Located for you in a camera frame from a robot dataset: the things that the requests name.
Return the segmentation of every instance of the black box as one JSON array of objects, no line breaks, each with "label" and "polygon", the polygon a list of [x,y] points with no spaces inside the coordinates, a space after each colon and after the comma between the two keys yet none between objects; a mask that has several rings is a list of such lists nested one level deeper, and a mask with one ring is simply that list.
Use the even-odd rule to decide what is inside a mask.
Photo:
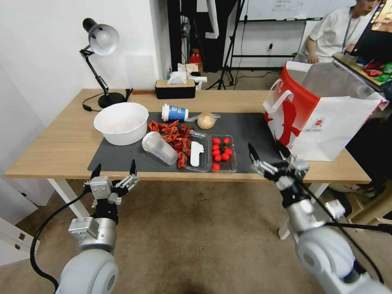
[{"label": "black box", "polygon": [[168,85],[167,80],[158,80],[155,83],[155,93],[158,99],[195,98],[196,85],[194,80],[187,80],[182,85]]}]

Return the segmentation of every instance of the clear plastic tray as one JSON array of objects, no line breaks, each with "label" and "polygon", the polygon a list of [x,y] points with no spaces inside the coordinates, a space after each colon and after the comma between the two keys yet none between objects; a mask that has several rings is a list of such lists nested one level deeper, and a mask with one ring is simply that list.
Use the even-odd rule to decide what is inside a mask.
[{"label": "clear plastic tray", "polygon": [[212,158],[212,139],[219,138],[223,141],[224,138],[230,138],[230,144],[228,148],[233,151],[233,154],[230,156],[228,161],[221,160],[217,162],[220,165],[219,171],[213,172],[220,172],[220,173],[235,173],[237,172],[237,155],[234,146],[234,140],[231,135],[207,135],[206,133],[200,133],[198,131],[191,131],[191,141],[196,141],[203,145],[204,153],[200,153],[200,164],[198,167],[194,167],[190,163],[190,159],[188,160],[187,164],[185,165],[186,169],[195,171],[195,172],[209,172],[211,171],[211,167],[213,163],[216,163]]},{"label": "clear plastic tray", "polygon": [[220,165],[220,170],[219,171],[214,171],[214,172],[220,172],[220,173],[235,173],[237,172],[237,155],[236,155],[236,150],[235,150],[235,146],[234,146],[234,140],[233,137],[231,135],[210,135],[209,136],[209,141],[211,144],[209,153],[212,153],[212,139],[213,138],[218,138],[221,141],[223,141],[224,138],[230,138],[230,144],[228,145],[228,147],[233,151],[233,154],[230,156],[230,159],[228,161],[225,160],[221,160],[219,162],[215,162],[213,158],[211,158],[211,164],[210,167],[212,166],[212,164],[214,163],[218,163]]},{"label": "clear plastic tray", "polygon": [[209,172],[211,170],[211,140],[209,135],[205,133],[200,133],[197,131],[190,131],[191,141],[196,141],[200,143],[204,147],[204,153],[200,153],[200,162],[198,167],[194,167],[190,163],[190,158],[185,165],[186,169],[195,171],[195,172]]}]

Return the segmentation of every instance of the lamp base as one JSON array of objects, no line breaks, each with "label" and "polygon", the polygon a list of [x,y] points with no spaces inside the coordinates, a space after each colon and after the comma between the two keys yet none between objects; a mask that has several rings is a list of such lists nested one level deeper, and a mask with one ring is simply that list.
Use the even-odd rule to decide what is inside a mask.
[{"label": "lamp base", "polygon": [[98,104],[101,108],[106,108],[110,105],[125,102],[125,97],[121,93],[109,93],[109,96],[101,96],[98,99]]}]

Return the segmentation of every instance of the bag handle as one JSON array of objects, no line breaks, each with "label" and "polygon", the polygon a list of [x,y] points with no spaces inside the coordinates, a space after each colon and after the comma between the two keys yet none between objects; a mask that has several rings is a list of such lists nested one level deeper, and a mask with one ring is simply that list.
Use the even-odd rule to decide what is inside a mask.
[{"label": "bag handle", "polygon": [[293,95],[293,92],[291,92],[290,90],[286,90],[280,97],[279,99],[274,103],[274,105],[270,105],[270,103],[268,102],[270,99],[270,94],[272,92],[272,89],[279,83],[282,82],[282,79],[277,79],[276,82],[272,85],[271,89],[268,92],[268,96],[266,101],[264,101],[263,106],[265,108],[265,110],[267,111],[267,113],[274,113],[278,110],[278,108],[282,105],[283,101],[289,97],[290,95]]}]

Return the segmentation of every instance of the lamp shade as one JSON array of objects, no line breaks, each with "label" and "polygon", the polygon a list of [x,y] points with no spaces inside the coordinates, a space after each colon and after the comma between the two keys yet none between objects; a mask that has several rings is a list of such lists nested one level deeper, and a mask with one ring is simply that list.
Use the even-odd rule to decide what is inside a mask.
[{"label": "lamp shade", "polygon": [[120,37],[115,28],[106,24],[97,24],[91,18],[83,21],[83,27],[89,33],[89,44],[94,53],[109,55],[117,48]]}]

